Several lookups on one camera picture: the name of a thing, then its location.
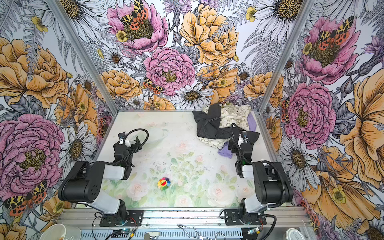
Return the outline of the purple cloth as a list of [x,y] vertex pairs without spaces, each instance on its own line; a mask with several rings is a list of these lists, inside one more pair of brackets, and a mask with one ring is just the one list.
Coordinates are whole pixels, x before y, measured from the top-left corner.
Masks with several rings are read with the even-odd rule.
[[[252,113],[249,113],[247,117],[247,121],[248,121],[250,131],[255,131],[257,128],[257,123]],[[222,157],[231,159],[233,157],[233,153],[231,150],[228,149],[228,146],[229,146],[229,142],[226,142],[224,146],[218,151],[218,154]]]

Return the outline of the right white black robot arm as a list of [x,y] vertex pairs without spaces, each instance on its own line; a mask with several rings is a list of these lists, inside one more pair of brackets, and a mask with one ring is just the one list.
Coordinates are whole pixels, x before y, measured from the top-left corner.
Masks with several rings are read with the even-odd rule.
[[281,163],[264,159],[252,161],[254,144],[259,135],[233,128],[228,149],[236,154],[236,173],[240,178],[254,182],[255,193],[241,200],[238,213],[231,213],[230,224],[265,224],[264,212],[291,202],[293,198],[293,190]]

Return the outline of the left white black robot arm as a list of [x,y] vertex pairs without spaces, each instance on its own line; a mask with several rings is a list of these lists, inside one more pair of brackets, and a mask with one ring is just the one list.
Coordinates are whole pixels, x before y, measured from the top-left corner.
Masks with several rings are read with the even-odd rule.
[[112,218],[115,225],[124,225],[129,220],[124,201],[103,191],[102,182],[128,180],[134,167],[133,155],[142,149],[148,138],[149,132],[145,129],[120,133],[118,142],[113,145],[113,162],[75,163],[59,188],[59,199],[91,207],[104,218]]

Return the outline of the rainbow flower sticker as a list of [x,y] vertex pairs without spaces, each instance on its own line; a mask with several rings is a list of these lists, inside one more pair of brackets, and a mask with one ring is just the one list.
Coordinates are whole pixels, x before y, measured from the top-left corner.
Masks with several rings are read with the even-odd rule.
[[160,189],[161,191],[165,191],[170,186],[171,186],[171,181],[169,178],[164,177],[158,181],[158,189]]

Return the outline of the white round container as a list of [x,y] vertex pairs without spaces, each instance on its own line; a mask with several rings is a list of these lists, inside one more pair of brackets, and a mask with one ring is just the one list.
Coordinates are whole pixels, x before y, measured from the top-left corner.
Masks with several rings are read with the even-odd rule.
[[305,237],[299,230],[289,228],[284,233],[283,240],[305,240]]

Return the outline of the white paper cup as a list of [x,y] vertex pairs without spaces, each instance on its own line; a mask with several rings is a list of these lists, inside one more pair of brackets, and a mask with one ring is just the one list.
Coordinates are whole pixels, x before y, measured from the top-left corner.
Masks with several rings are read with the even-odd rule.
[[40,240],[80,240],[81,234],[78,227],[55,224],[44,231]]

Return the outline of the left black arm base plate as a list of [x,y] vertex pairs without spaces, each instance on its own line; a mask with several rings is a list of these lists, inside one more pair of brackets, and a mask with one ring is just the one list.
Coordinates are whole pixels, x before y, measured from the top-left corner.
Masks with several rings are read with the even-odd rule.
[[105,215],[101,218],[100,227],[140,227],[144,210],[127,210],[124,215]]

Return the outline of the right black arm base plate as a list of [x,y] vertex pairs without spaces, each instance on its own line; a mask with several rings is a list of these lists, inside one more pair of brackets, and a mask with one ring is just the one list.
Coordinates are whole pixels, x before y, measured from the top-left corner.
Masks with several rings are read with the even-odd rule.
[[242,212],[239,209],[224,209],[220,218],[225,221],[226,226],[261,226],[267,223],[266,218],[258,214]]

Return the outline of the aluminium front rail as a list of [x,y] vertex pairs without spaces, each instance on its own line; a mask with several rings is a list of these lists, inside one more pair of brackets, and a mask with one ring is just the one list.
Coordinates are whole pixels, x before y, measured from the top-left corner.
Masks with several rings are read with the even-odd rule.
[[[144,229],[175,229],[177,225],[195,228],[226,228],[227,219],[224,207],[217,208],[142,208],[143,214],[136,217],[133,226]],[[97,211],[91,208],[64,210],[58,223],[89,230],[101,229]],[[303,207],[285,206],[266,211],[267,215],[277,217],[277,228],[308,227],[310,219]]]

